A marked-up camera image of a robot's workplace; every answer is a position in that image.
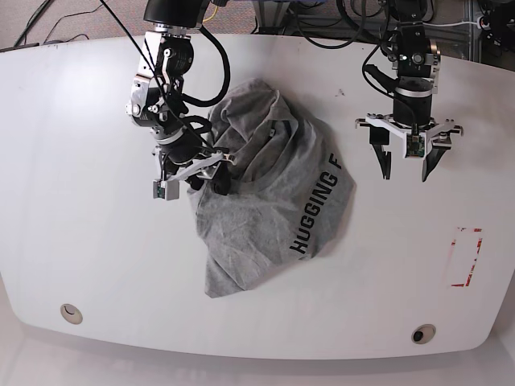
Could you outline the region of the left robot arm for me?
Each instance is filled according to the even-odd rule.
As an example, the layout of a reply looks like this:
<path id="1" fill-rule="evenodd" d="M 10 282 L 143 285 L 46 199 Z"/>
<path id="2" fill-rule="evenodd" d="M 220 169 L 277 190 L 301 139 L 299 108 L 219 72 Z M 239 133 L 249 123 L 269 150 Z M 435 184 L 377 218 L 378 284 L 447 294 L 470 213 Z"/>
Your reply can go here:
<path id="1" fill-rule="evenodd" d="M 452 148 L 451 137 L 464 134 L 452 119 L 437 123 L 431 116 L 432 99 L 437 93 L 441 55 L 425 32 L 426 1 L 385 1 L 386 20 L 396 27 L 385 30 L 374 48 L 392 63 L 397 77 L 391 78 L 377 66 L 364 62 L 362 75 L 374 79 L 378 92 L 393 100 L 393 112 L 369 113 L 356 120 L 357 127 L 369 129 L 369 144 L 379 162 L 382 177 L 390 179 L 392 155 L 385 147 L 390 136 L 402 140 L 402 157 L 423 160 L 422 181 Z"/>

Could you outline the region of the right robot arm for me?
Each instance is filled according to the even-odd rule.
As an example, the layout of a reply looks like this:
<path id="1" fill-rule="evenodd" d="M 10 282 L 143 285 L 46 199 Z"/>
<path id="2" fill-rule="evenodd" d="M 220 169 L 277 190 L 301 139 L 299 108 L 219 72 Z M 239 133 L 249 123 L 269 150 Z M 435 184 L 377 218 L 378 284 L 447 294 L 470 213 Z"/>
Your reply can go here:
<path id="1" fill-rule="evenodd" d="M 207 1 L 149 1 L 144 19 L 154 28 L 138 47 L 140 60 L 126 112 L 132 122 L 150 129 L 156 142 L 152 152 L 159 176 L 152 191 L 156 199 L 179 198 L 180 182 L 198 191 L 209 183 L 219 195 L 231 186 L 228 165 L 233 155 L 215 145 L 212 123 L 191 115 L 189 107 L 213 107 L 229 90 L 229 57 L 204 27 Z M 184 75 L 192 67 L 194 49 L 188 31 L 197 29 L 218 50 L 224 78 L 219 93 L 200 100 L 183 91 Z"/>

